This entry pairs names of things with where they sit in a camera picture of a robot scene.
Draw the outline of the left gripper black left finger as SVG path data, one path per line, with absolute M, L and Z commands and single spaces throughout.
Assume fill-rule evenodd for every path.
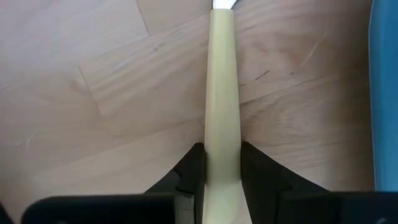
M 202 224 L 206 152 L 196 143 L 168 173 L 141 194 L 43 198 L 21 224 Z

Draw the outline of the blue plastic tray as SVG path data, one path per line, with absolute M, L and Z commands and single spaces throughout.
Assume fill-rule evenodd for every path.
M 369 83 L 375 186 L 398 192 L 398 0 L 373 0 Z

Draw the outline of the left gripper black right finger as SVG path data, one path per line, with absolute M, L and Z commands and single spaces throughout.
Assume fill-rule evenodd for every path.
M 252 224 L 398 224 L 398 192 L 332 192 L 241 145 L 241 179 Z

